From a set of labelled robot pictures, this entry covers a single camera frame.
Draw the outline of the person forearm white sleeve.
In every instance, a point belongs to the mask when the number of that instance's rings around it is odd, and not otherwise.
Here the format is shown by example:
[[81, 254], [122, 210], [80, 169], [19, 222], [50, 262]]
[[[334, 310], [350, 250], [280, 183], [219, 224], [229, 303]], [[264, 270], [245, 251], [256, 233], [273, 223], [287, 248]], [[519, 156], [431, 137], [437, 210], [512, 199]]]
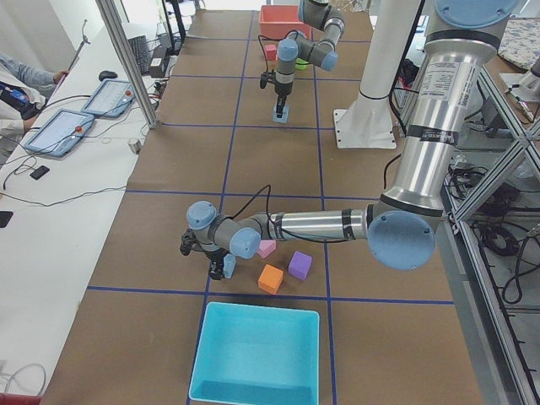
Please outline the person forearm white sleeve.
[[1, 82], [16, 87], [41, 90], [57, 83], [56, 74], [31, 67], [7, 54], [1, 54]]

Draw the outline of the person hand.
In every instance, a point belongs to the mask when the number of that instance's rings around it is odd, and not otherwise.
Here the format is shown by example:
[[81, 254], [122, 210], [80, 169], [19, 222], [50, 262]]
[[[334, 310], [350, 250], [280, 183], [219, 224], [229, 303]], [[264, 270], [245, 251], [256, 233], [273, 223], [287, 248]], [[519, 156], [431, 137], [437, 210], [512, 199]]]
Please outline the person hand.
[[58, 71], [54, 73], [53, 75], [54, 84], [59, 84], [62, 81], [62, 79], [67, 75], [69, 75], [68, 70], [62, 70], [62, 71]]

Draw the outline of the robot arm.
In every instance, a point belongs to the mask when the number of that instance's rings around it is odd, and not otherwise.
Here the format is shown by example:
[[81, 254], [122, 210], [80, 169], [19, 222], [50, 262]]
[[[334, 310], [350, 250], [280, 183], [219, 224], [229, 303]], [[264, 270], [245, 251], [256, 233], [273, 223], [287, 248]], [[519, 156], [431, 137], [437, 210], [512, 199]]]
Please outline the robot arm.
[[[392, 27], [392, 12], [406, 11], [399, 1], [381, 1], [368, 60], [357, 100], [347, 110], [334, 111], [341, 147], [367, 148], [367, 135], [392, 132], [380, 119], [388, 107], [399, 68], [397, 53], [405, 32]], [[207, 201], [193, 203], [186, 212], [189, 227], [181, 238], [180, 252], [199, 251], [209, 259], [211, 278], [224, 278], [225, 258], [252, 258], [262, 240], [305, 240], [312, 243], [341, 243], [366, 239], [371, 254], [382, 264], [399, 270], [423, 266], [433, 255], [435, 231], [444, 207], [440, 190], [446, 170], [466, 120], [469, 96], [483, 65], [499, 50], [505, 27], [518, 1], [434, 1], [425, 42], [426, 62], [418, 98], [406, 130], [401, 162], [393, 183], [375, 204], [365, 209], [312, 213], [264, 213], [235, 220], [257, 194], [234, 216], [218, 214]], [[336, 47], [345, 30], [343, 15], [328, 1], [300, 1], [298, 18], [322, 31], [318, 42], [298, 32], [288, 33], [278, 43], [275, 72], [261, 76], [274, 84], [278, 94], [274, 121], [287, 115], [286, 97], [294, 82], [297, 57], [333, 70]]]
[[322, 34], [319, 41], [313, 41], [302, 32], [292, 30], [278, 43], [277, 68], [271, 75], [278, 96], [273, 109], [275, 122], [287, 121], [289, 108], [286, 100], [292, 93], [297, 59], [332, 71], [338, 61], [337, 44], [345, 31], [343, 14], [328, 1], [301, 1], [298, 18]]

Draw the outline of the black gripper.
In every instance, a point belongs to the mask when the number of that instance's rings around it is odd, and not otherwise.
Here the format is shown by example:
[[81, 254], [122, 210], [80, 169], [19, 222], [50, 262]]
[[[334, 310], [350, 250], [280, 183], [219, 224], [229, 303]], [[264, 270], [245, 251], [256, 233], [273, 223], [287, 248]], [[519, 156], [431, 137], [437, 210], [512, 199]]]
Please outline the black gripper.
[[208, 275], [213, 280], [221, 280], [224, 278], [224, 258], [228, 255], [228, 251], [219, 246], [211, 245], [204, 248], [205, 255], [210, 261]]
[[275, 92], [278, 95], [278, 100], [275, 106], [275, 116], [277, 118], [285, 118], [287, 115], [286, 97], [292, 93], [293, 83], [281, 83], [276, 81], [274, 84]]

